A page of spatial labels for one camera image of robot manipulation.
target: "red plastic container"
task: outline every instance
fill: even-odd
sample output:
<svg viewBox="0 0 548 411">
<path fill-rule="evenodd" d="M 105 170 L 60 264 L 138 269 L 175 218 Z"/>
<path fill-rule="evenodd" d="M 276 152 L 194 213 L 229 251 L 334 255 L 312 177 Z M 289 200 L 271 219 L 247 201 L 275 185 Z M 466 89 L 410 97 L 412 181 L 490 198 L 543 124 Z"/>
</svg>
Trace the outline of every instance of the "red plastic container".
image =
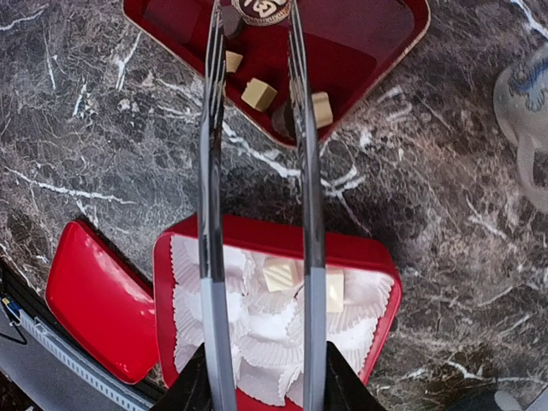
<svg viewBox="0 0 548 411">
<path fill-rule="evenodd" d="M 124 0 L 123 10 L 137 27 L 203 75 L 211 4 Z M 323 139 L 423 37 L 430 10 L 426 0 L 299 0 L 299 9 L 312 91 L 327 92 L 333 109 L 333 125 L 319 130 Z M 274 141 L 295 146 L 271 126 L 272 112 L 289 96 L 287 21 L 245 27 L 237 39 L 228 41 L 227 49 L 244 56 L 238 71 L 227 78 L 228 98 Z M 253 77 L 278 91 L 266 113 L 241 100 Z"/>
<path fill-rule="evenodd" d="M 158 363 L 152 292 L 82 221 L 67 224 L 45 290 L 74 339 L 127 384 Z"/>
<path fill-rule="evenodd" d="M 171 269 L 170 254 L 171 236 L 173 235 L 198 238 L 197 217 L 194 215 L 167 229 L 158 238 L 154 248 L 154 300 L 156 302 L 158 351 L 164 382 L 168 386 L 171 386 L 178 376 L 174 363 L 176 325 L 173 319 L 173 291 L 175 279 Z M 291 259 L 303 259 L 303 234 L 300 227 L 224 216 L 223 236 L 224 244 L 227 246 Z M 386 312 L 378 320 L 371 350 L 360 373 L 360 379 L 366 384 L 400 306 L 402 281 L 388 251 L 378 241 L 327 233 L 325 235 L 325 257 L 328 265 L 380 271 L 394 279 Z M 266 411 L 272 409 L 239 390 L 236 393 L 236 399 L 240 410 Z M 280 409 L 296 411 L 301 408 L 291 401 L 286 401 L 286 406 Z"/>
</svg>

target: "glass cup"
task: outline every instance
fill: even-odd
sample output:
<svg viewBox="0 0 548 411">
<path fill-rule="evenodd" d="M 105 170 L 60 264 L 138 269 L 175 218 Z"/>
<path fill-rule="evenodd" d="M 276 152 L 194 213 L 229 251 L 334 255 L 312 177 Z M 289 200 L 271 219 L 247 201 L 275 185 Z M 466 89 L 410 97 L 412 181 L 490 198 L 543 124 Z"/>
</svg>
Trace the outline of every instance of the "glass cup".
<svg viewBox="0 0 548 411">
<path fill-rule="evenodd" d="M 500 74 L 493 104 L 503 134 L 517 146 L 525 195 L 539 210 L 548 212 L 548 188 L 536 186 L 533 179 L 535 153 L 548 153 L 548 43 Z"/>
</svg>

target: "white chocolate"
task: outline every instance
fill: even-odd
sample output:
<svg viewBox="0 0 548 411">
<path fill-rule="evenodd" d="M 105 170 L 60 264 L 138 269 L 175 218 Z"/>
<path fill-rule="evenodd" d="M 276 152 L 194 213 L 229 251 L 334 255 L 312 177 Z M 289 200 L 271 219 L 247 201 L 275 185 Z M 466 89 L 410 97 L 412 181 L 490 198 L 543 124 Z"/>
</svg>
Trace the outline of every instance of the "white chocolate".
<svg viewBox="0 0 548 411">
<path fill-rule="evenodd" d="M 344 310 L 344 271 L 327 269 L 325 279 L 327 294 L 327 312 L 342 313 Z"/>
<path fill-rule="evenodd" d="M 312 95 L 316 128 L 329 126 L 333 123 L 333 111 L 326 92 L 315 92 Z"/>
<path fill-rule="evenodd" d="M 233 51 L 226 51 L 226 72 L 235 73 L 240 67 L 243 56 Z"/>
<path fill-rule="evenodd" d="M 297 264 L 292 259 L 268 259 L 263 265 L 263 275 L 271 293 L 292 289 L 301 281 Z"/>
<path fill-rule="evenodd" d="M 246 90 L 241 95 L 241 99 L 255 110 L 264 113 L 268 110 L 276 95 L 277 91 L 273 87 L 261 80 L 251 79 L 247 83 Z"/>
</svg>

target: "gray marble surface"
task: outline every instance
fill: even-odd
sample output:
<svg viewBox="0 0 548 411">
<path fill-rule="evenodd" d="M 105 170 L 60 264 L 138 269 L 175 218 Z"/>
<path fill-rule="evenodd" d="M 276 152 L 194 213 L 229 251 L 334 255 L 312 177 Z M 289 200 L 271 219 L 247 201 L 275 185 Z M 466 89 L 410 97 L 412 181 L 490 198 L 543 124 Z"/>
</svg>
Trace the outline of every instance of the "gray marble surface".
<svg viewBox="0 0 548 411">
<path fill-rule="evenodd" d="M 431 0 L 432 25 L 322 146 L 328 230 L 371 236 L 405 296 L 369 384 L 441 410 L 490 384 L 548 384 L 548 217 L 521 196 L 491 108 L 497 74 L 548 38 L 546 0 Z M 196 209 L 202 82 L 118 0 L 0 0 L 0 254 L 40 293 L 86 216 L 147 276 Z M 223 209 L 301 223 L 295 153 L 228 109 Z"/>
</svg>

